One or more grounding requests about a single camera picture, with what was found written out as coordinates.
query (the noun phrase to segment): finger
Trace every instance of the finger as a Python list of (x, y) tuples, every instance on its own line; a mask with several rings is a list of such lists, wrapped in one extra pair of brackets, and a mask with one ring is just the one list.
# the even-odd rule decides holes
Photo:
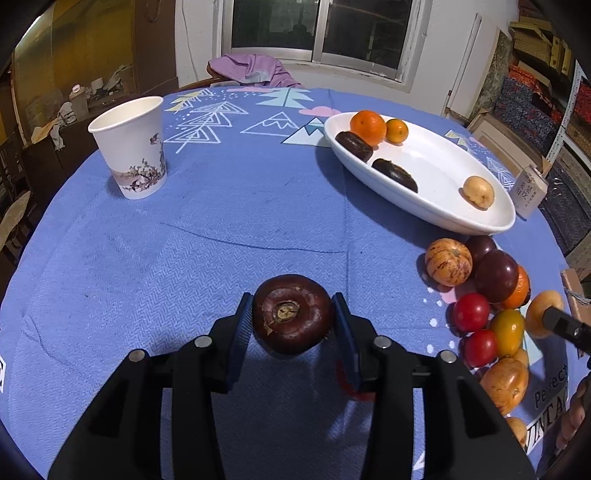
[(564, 450), (568, 445), (569, 445), (569, 443), (562, 436), (562, 432), (559, 432), (558, 437), (556, 437), (556, 448), (558, 450)]
[(570, 403), (569, 419), (575, 429), (578, 429), (585, 418), (585, 409), (581, 398), (574, 398)]
[(573, 437), (574, 433), (577, 431), (574, 428), (574, 425), (570, 422), (570, 415), (563, 415), (562, 416), (562, 424), (560, 425), (560, 433), (567, 442), (570, 442)]
[(577, 387), (577, 392), (574, 394), (575, 398), (583, 398), (587, 391), (587, 377), (581, 380), (581, 383)]

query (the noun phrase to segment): blue tablecloth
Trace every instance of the blue tablecloth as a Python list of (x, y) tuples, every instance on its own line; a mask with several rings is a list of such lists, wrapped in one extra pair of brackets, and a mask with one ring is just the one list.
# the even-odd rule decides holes
[[(327, 116), (370, 109), (422, 125), (469, 150), (507, 188), (513, 183), (460, 126), (361, 95), (219, 88), (169, 96), (164, 108), (164, 187), (126, 200), (100, 152), (92, 154), (46, 211), (2, 305), (0, 416), (42, 475), (127, 352), (177, 349), (278, 274), (342, 291), (354, 314), (411, 351), (457, 349), (446, 317), (451, 294), (432, 288), (421, 265), (431, 241), (454, 235), (344, 170), (323, 139)], [(533, 295), (562, 291), (567, 265), (540, 212), (495, 238), (529, 272)], [(539, 427), (548, 432), (562, 411), (566, 369), (572, 393), (585, 360), (558, 338), (528, 341), (528, 349), (530, 387), (514, 415), (532, 424), (530, 458), (543, 468), (542, 445), (552, 449), (553, 439), (539, 441)], [(240, 382), (213, 399), (229, 479), (359, 478), (372, 405), (341, 392), (335, 359), (333, 340), (290, 361), (251, 340)], [(422, 478), (418, 393), (415, 410), (414, 477)]]

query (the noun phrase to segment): purple cloth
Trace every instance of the purple cloth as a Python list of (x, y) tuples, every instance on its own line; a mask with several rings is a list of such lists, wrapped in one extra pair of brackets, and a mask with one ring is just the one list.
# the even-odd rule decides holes
[(209, 66), (230, 80), (258, 87), (301, 87), (283, 64), (267, 55), (224, 55)]

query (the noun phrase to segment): cup rim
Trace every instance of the cup rim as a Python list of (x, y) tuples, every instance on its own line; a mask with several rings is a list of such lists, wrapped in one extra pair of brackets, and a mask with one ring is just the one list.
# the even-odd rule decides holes
[[(96, 117), (90, 123), (90, 125), (88, 125), (88, 131), (91, 134), (95, 134), (95, 133), (99, 133), (99, 132), (106, 132), (108, 130), (112, 130), (114, 128), (120, 127), (121, 125), (126, 125), (126, 124), (132, 122), (133, 120), (141, 118), (144, 115), (148, 115), (150, 112), (153, 112), (157, 108), (160, 108), (160, 106), (163, 104), (163, 102), (164, 102), (164, 99), (160, 96), (147, 96), (147, 97), (136, 98), (134, 100), (130, 100), (129, 102), (122, 103), (121, 105), (114, 106), (113, 108), (107, 110), (106, 112), (104, 112), (104, 113), (100, 114), (98, 117)], [(96, 126), (97, 124), (100, 124), (103, 121), (105, 121), (105, 119), (107, 117), (115, 114), (117, 112), (117, 110), (121, 110), (123, 108), (128, 107), (130, 103), (147, 103), (148, 105), (139, 114), (130, 116), (129, 118), (125, 118), (123, 120), (120, 120), (119, 122), (105, 125), (104, 127), (97, 127)]]

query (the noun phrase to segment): cherry tomato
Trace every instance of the cherry tomato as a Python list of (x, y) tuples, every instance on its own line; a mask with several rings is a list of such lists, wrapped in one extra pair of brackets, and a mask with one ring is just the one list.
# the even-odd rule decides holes
[(453, 306), (453, 322), (464, 333), (482, 330), (488, 322), (491, 305), (484, 295), (468, 293)]
[(375, 393), (356, 392), (353, 387), (347, 382), (343, 362), (339, 359), (336, 361), (336, 379), (341, 389), (351, 398), (357, 401), (374, 401)]
[(496, 358), (496, 337), (490, 330), (474, 332), (464, 345), (464, 359), (472, 368), (488, 365)]

